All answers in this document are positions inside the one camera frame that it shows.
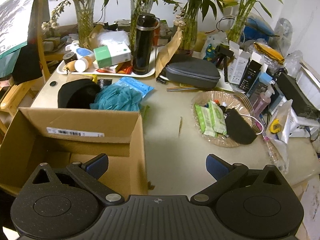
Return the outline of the grey zip case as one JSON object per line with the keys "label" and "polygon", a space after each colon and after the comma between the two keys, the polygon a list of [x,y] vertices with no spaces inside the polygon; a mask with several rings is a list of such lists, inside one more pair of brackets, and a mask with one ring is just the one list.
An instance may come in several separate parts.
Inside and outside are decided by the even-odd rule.
{"label": "grey zip case", "polygon": [[164,70],[170,81],[199,88],[215,88],[220,80],[215,64],[188,55],[174,54]]}

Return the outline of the blue plastic packet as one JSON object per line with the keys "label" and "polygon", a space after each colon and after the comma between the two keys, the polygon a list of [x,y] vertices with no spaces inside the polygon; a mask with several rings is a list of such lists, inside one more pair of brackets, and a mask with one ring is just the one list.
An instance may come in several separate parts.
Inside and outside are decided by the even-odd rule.
{"label": "blue plastic packet", "polygon": [[130,87],[131,89],[140,92],[142,98],[146,97],[149,92],[154,90],[153,87],[146,85],[132,77],[122,77],[116,82],[116,84],[120,86]]}

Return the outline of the white product box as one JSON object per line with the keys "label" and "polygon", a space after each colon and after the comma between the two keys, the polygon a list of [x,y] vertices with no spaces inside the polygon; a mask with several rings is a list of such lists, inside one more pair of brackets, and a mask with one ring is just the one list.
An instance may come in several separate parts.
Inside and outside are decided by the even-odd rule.
{"label": "white product box", "polygon": [[229,41],[229,49],[233,52],[233,60],[228,66],[228,82],[239,85],[251,53],[242,50],[233,41]]}

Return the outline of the brown cardboard box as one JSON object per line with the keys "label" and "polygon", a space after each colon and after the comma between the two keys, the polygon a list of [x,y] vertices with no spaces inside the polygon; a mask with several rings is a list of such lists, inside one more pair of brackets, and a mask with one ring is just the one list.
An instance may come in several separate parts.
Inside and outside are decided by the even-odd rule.
{"label": "brown cardboard box", "polygon": [[138,112],[22,107],[1,144],[1,188],[16,196],[40,163],[64,168],[101,153],[109,159],[103,184],[124,197],[147,194]]}

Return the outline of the silver foil board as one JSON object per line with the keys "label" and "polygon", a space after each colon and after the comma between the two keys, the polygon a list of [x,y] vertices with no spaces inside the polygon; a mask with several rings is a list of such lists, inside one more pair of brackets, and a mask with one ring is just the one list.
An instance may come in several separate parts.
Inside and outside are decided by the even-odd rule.
{"label": "silver foil board", "polygon": [[1,4],[1,58],[27,45],[34,0],[7,0]]}

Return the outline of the green white tissue box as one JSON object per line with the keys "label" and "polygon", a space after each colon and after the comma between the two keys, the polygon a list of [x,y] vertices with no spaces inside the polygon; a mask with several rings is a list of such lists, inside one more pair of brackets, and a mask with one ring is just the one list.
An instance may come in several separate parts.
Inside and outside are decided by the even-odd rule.
{"label": "green white tissue box", "polygon": [[93,49],[98,68],[105,68],[131,60],[131,50],[125,42],[111,41]]}

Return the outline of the white lid jar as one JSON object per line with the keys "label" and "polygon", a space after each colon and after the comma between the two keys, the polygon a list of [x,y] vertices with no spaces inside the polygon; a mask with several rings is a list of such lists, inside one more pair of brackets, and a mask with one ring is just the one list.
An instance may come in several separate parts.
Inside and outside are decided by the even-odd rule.
{"label": "white lid jar", "polygon": [[93,63],[93,59],[90,56],[85,56],[81,59],[76,60],[74,68],[77,72],[86,71]]}

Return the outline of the black knit hat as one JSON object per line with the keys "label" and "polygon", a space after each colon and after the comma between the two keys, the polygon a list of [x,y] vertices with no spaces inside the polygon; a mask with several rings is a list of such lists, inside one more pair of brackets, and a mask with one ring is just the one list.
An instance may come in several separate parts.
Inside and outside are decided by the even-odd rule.
{"label": "black knit hat", "polygon": [[59,108],[90,109],[96,95],[101,91],[99,85],[90,79],[79,79],[65,83],[59,90]]}

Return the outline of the wooden chair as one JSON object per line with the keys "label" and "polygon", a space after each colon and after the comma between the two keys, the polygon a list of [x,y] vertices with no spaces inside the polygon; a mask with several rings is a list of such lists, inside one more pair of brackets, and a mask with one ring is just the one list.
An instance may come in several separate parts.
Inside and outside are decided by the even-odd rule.
{"label": "wooden chair", "polygon": [[47,81],[47,66],[41,24],[48,16],[48,1],[34,0],[29,23],[27,45],[1,58],[1,112],[14,116],[26,94],[34,95],[32,87],[39,79]]}

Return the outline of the green wet wipes pack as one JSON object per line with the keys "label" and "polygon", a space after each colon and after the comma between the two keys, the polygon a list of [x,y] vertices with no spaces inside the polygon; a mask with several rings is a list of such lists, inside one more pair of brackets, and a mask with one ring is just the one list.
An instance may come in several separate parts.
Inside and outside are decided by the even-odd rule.
{"label": "green wet wipes pack", "polygon": [[202,134],[214,138],[227,134],[223,110],[215,101],[204,106],[195,104],[194,109]]}

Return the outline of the black product box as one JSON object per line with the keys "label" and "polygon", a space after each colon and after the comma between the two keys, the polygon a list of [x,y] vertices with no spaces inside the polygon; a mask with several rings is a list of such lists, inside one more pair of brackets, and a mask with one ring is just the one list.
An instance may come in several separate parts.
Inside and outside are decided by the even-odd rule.
{"label": "black product box", "polygon": [[238,88],[247,93],[253,86],[253,83],[256,80],[256,78],[258,77],[261,67],[262,64],[260,64],[259,62],[249,60],[240,80],[240,83],[238,85]]}

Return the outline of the black round table cap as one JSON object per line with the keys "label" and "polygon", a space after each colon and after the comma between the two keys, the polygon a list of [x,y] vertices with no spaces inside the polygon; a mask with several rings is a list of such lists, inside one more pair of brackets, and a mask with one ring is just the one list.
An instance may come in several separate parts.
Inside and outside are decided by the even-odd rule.
{"label": "black round table cap", "polygon": [[56,81],[52,81],[52,82],[50,83],[50,86],[54,87],[56,84],[57,84]]}

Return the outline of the white blue tube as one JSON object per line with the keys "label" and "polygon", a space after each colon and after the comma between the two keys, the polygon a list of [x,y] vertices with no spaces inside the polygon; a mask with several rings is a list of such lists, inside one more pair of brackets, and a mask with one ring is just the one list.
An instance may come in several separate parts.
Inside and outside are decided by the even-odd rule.
{"label": "white blue tube", "polygon": [[87,48],[82,48],[78,44],[68,44],[67,46],[65,46],[65,51],[69,50],[76,54],[77,59],[89,56],[93,61],[95,60],[95,55],[93,51]]}

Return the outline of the tan pouch with carabiner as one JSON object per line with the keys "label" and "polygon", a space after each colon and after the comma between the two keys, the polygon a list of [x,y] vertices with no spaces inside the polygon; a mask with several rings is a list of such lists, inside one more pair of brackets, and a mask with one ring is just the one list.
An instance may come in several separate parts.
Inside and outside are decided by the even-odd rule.
{"label": "tan pouch with carabiner", "polygon": [[66,71],[67,73],[71,73],[75,71],[75,63],[76,60],[68,62],[64,67],[63,67],[63,71]]}

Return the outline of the black thermos bottle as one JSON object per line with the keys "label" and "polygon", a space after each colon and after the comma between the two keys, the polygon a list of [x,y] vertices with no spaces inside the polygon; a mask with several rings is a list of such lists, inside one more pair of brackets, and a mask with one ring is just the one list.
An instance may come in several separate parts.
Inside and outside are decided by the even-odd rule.
{"label": "black thermos bottle", "polygon": [[133,52],[133,72],[137,75],[145,75],[149,71],[153,38],[159,26],[160,20],[154,14],[142,13],[138,16]]}

